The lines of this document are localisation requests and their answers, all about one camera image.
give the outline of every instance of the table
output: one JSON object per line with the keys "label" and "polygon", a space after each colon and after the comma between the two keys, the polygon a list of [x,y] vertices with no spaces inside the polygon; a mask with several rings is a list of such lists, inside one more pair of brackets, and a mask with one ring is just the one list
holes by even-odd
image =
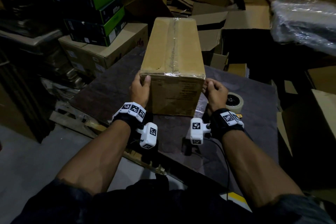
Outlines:
{"label": "table", "polygon": [[[145,48],[134,48],[71,99],[70,104],[103,125],[110,125],[112,115],[123,103],[130,101],[129,86],[141,67],[144,54]],[[209,66],[205,66],[205,73],[207,78],[222,82],[230,92],[237,93],[244,99],[241,114],[246,131],[278,163],[275,88]],[[206,101],[205,96],[201,94],[200,101],[204,100]],[[202,111],[204,110],[196,112],[196,115],[202,114]],[[226,187],[228,170],[223,154],[215,144],[204,141],[203,145],[186,152],[183,137],[187,135],[190,119],[183,116],[154,115],[153,122],[158,126],[157,152],[186,167],[185,171],[196,173],[198,177],[205,176]],[[241,195],[232,175],[229,190]]]}

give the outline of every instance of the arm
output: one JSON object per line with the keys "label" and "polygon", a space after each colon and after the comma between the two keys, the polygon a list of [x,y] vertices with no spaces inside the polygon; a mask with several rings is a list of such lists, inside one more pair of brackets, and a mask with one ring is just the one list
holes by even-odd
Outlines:
{"label": "arm", "polygon": [[[208,113],[226,108],[228,90],[207,79],[203,92],[208,98]],[[249,205],[273,204],[284,194],[303,195],[296,183],[244,132],[232,130],[224,134],[222,145],[237,183]]]}
{"label": "arm", "polygon": [[[151,78],[147,76],[141,86],[138,72],[130,86],[131,101],[145,107],[150,83]],[[57,178],[74,187],[83,188],[90,194],[106,192],[117,171],[130,133],[131,129],[126,122],[116,120],[70,159],[57,174]]]}

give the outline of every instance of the warehouse floor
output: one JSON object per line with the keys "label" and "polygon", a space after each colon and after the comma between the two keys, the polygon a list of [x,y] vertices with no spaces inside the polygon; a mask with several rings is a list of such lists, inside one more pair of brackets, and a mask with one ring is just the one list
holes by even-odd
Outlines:
{"label": "warehouse floor", "polygon": [[[10,223],[27,200],[53,180],[61,167],[91,139],[56,125],[42,144],[0,125],[0,223]],[[122,158],[108,190],[124,189],[155,174]],[[184,185],[168,176],[170,189]]]}

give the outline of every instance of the forearm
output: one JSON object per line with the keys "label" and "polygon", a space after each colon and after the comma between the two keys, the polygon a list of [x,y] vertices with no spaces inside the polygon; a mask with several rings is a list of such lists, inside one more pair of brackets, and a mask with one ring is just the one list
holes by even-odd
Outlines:
{"label": "forearm", "polygon": [[222,144],[233,175],[252,206],[273,203],[284,194],[303,195],[281,167],[244,132],[229,131],[223,136]]}
{"label": "forearm", "polygon": [[106,192],[126,148],[131,129],[116,120],[84,146],[57,174],[57,178],[91,194]]}

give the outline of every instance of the tape roll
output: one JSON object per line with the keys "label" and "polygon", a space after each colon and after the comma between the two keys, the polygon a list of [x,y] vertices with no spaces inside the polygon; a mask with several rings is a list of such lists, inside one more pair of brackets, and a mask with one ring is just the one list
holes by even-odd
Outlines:
{"label": "tape roll", "polygon": [[239,114],[240,111],[242,110],[243,105],[244,105],[244,100],[240,95],[229,92],[229,94],[227,95],[227,101],[226,101],[227,109],[234,112],[235,114]]}

